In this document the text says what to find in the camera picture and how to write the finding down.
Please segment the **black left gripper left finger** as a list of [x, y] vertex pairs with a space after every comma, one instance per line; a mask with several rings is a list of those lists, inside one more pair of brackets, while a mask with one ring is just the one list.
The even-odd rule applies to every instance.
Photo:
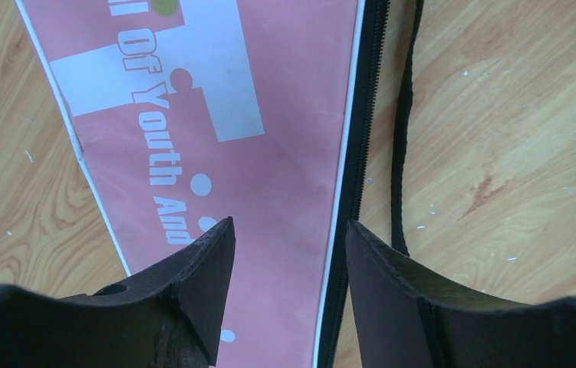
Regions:
[[234, 222], [224, 218], [92, 295], [0, 284], [0, 367], [215, 366], [234, 256]]

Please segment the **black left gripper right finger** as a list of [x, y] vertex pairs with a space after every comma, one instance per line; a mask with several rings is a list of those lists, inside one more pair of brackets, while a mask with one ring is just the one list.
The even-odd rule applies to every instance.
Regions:
[[523, 304], [473, 290], [347, 225], [365, 367], [576, 367], [576, 297]]

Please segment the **pink racket cover bag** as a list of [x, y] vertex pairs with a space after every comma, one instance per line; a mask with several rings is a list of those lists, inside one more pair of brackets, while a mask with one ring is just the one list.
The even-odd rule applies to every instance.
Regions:
[[127, 274], [232, 217], [220, 367], [330, 367], [388, 1], [19, 1]]

